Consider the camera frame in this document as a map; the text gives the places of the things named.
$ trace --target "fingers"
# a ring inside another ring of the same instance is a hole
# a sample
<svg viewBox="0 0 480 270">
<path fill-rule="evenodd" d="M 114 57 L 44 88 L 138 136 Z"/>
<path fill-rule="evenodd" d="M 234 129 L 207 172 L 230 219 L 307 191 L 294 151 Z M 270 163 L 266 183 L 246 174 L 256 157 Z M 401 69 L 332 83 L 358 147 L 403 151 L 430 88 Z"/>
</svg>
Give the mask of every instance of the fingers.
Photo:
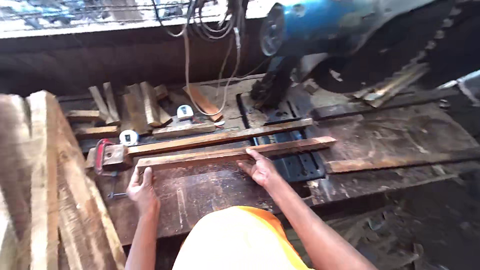
<svg viewBox="0 0 480 270">
<path fill-rule="evenodd" d="M 152 167 L 147 167 L 144 171 L 144 181 L 142 185 L 152 185 Z"/>
<path fill-rule="evenodd" d="M 240 168 L 242 168 L 242 170 L 244 170 L 246 173 L 248 173 L 250 176 L 252 175 L 252 167 L 253 165 L 251 164 L 248 164 L 244 161 L 237 161 L 237 164 Z"/>
<path fill-rule="evenodd" d="M 130 183 L 128 184 L 128 187 L 132 187 L 135 184 L 138 185 L 138 179 L 139 179 L 138 175 L 139 175 L 138 168 L 135 167 L 135 170 L 133 170 L 132 178 L 130 179 Z"/>
<path fill-rule="evenodd" d="M 251 155 L 256 161 L 261 161 L 265 159 L 264 156 L 262 156 L 260 153 L 258 153 L 253 149 L 247 148 L 246 151 L 247 151 L 247 154 Z"/>
</svg>

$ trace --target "electrical cable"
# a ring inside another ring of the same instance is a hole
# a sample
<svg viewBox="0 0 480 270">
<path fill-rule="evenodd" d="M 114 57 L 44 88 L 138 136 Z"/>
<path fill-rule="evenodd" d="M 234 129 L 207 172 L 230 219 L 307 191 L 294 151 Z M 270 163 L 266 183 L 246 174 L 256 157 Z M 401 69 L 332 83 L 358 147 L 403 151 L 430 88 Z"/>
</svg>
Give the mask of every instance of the electrical cable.
<svg viewBox="0 0 480 270">
<path fill-rule="evenodd" d="M 236 44 L 237 44 L 237 62 L 235 64 L 235 69 L 233 70 L 233 73 L 232 75 L 230 76 L 230 78 L 228 78 L 227 80 L 227 84 L 225 85 L 224 89 L 223 89 L 223 102 L 222 102 L 222 107 L 216 112 L 216 113 L 206 113 L 204 112 L 203 110 L 201 110 L 197 103 L 195 102 L 195 100 L 193 99 L 192 97 L 192 94 L 190 92 L 190 82 L 189 82 L 189 65 L 190 65 L 190 46 L 189 46 L 189 40 L 188 40 L 188 34 L 187 34 L 188 31 L 185 31 L 184 34 L 183 34 L 183 41 L 184 41 L 184 45 L 185 45 L 185 81 L 187 83 L 187 94 L 188 96 L 190 97 L 190 100 L 192 101 L 193 105 L 195 106 L 195 108 L 201 112 L 202 114 L 204 115 L 208 115 L 208 116 L 213 116 L 213 115 L 216 115 L 216 114 L 219 114 L 223 108 L 225 107 L 225 104 L 227 102 L 227 88 L 228 88 L 228 85 L 230 84 L 230 81 L 231 79 L 233 78 L 233 76 L 235 76 L 235 74 L 237 73 L 237 69 L 239 67 L 239 63 L 240 63 L 240 49 L 241 49 L 241 44 L 240 44 L 240 34 L 239 34 L 239 30 L 237 27 L 234 27 L 233 28 L 233 32 L 235 33 L 235 41 L 236 41 Z"/>
</svg>

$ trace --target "table surface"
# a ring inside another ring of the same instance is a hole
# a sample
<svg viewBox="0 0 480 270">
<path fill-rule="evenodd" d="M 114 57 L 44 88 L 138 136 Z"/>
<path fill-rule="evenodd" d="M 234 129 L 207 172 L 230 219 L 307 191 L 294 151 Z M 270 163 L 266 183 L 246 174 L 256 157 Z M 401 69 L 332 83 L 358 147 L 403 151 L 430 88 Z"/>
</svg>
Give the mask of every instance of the table surface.
<svg viewBox="0 0 480 270">
<path fill-rule="evenodd" d="M 319 106 L 315 98 L 322 98 L 319 95 L 309 96 L 306 91 L 298 89 L 293 93 L 287 96 L 287 100 L 292 104 L 302 104 L 296 111 L 297 116 L 301 117 L 307 117 L 311 108 Z M 259 113 L 249 109 L 248 102 L 244 104 L 248 117 Z M 230 123 L 234 121 L 229 121 L 229 117 L 238 119 L 238 112 L 235 112 L 233 105 L 224 115 Z M 434 103 L 315 122 L 306 130 L 306 134 L 308 137 L 328 135 L 337 139 L 334 146 L 318 152 L 324 161 L 435 154 L 478 146 L 459 124 Z M 249 145 L 249 141 L 242 141 L 163 155 Z M 352 172 L 326 175 L 322 179 L 293 185 L 307 205 L 315 206 L 456 178 L 458 172 L 471 166 L 477 165 L 474 162 L 462 162 Z M 124 192 L 131 173 L 132 170 L 128 170 L 119 175 L 115 184 L 117 192 Z M 156 171 L 155 175 L 157 181 L 154 189 L 161 201 L 158 237 L 187 233 L 204 215 L 230 206 L 246 205 L 273 213 L 280 212 L 267 192 L 234 162 L 161 170 Z M 106 199 L 112 190 L 111 181 L 96 177 L 96 183 L 121 243 L 131 244 L 138 221 L 135 205 L 127 198 Z"/>
</svg>

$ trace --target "lumber stack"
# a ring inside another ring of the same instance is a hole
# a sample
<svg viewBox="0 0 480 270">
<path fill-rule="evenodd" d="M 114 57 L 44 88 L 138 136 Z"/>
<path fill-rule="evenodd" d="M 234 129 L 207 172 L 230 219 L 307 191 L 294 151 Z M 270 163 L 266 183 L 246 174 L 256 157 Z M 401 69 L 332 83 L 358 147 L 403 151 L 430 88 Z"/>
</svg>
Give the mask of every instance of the lumber stack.
<svg viewBox="0 0 480 270">
<path fill-rule="evenodd" d="M 0 264 L 123 269 L 120 240 L 55 97 L 46 91 L 26 100 L 0 95 L 0 123 L 0 214 L 6 217 Z M 59 246 L 68 266 L 59 265 Z"/>
</svg>

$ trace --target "red clamp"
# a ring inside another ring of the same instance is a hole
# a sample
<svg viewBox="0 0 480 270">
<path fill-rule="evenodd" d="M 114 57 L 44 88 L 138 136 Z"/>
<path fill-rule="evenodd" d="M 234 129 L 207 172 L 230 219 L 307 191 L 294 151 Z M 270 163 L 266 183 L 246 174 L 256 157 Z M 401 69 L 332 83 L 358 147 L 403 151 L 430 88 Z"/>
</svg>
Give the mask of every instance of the red clamp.
<svg viewBox="0 0 480 270">
<path fill-rule="evenodd" d="M 95 146 L 95 166 L 94 171 L 97 175 L 102 176 L 117 176 L 117 172 L 106 172 L 103 170 L 103 156 L 105 154 L 105 147 L 109 145 L 114 145 L 108 139 L 101 139 L 97 142 Z"/>
</svg>

